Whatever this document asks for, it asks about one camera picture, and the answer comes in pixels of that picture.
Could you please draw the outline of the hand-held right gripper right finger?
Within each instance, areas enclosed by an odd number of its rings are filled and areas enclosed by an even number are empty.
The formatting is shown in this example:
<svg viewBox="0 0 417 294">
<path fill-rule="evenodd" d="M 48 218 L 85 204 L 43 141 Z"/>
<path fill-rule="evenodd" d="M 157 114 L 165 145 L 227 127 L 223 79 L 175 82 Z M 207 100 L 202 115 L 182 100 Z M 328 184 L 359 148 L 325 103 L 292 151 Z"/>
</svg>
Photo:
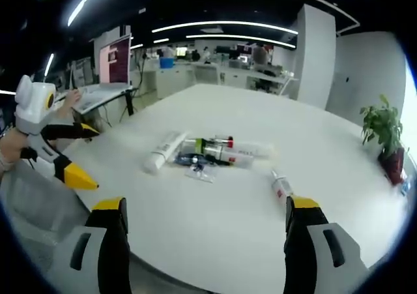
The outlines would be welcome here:
<svg viewBox="0 0 417 294">
<path fill-rule="evenodd" d="M 369 269 L 359 244 L 319 204 L 287 196 L 284 293 L 354 293 Z"/>
</svg>

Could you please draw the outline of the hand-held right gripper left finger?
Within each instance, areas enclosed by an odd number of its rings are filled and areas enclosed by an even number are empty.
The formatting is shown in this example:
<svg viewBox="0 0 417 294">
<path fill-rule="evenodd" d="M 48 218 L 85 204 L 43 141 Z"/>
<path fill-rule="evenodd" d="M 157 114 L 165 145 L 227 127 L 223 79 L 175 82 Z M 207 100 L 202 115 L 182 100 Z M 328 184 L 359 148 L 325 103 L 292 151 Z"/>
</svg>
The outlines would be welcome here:
<svg viewBox="0 0 417 294">
<path fill-rule="evenodd" d="M 51 284 L 58 293 L 130 293 L 129 266 L 126 199 L 105 199 L 56 246 Z"/>
</svg>

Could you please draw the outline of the person's left hand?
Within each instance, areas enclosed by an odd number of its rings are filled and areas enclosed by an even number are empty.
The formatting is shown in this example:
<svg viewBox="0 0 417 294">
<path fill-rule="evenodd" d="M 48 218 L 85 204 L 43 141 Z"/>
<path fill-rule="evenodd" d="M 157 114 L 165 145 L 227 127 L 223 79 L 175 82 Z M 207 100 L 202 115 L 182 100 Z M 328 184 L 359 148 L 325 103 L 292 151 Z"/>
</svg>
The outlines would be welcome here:
<svg viewBox="0 0 417 294">
<path fill-rule="evenodd" d="M 27 135 L 11 128 L 1 137 L 1 177 L 20 159 L 21 152 L 28 147 Z"/>
</svg>

